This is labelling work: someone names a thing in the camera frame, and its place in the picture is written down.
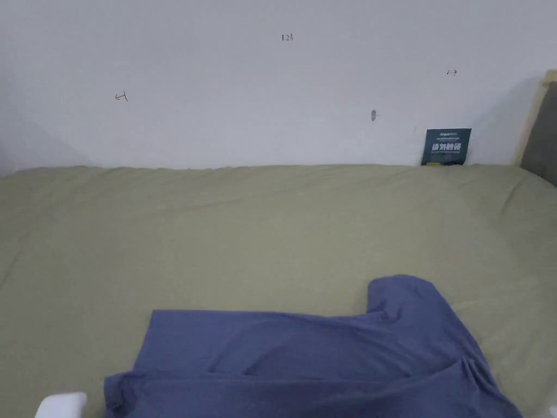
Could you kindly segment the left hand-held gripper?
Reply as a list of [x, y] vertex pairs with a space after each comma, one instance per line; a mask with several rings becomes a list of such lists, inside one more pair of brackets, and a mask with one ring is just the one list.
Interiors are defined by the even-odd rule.
[[35, 418], [82, 418], [87, 400], [83, 392], [47, 396], [41, 401]]

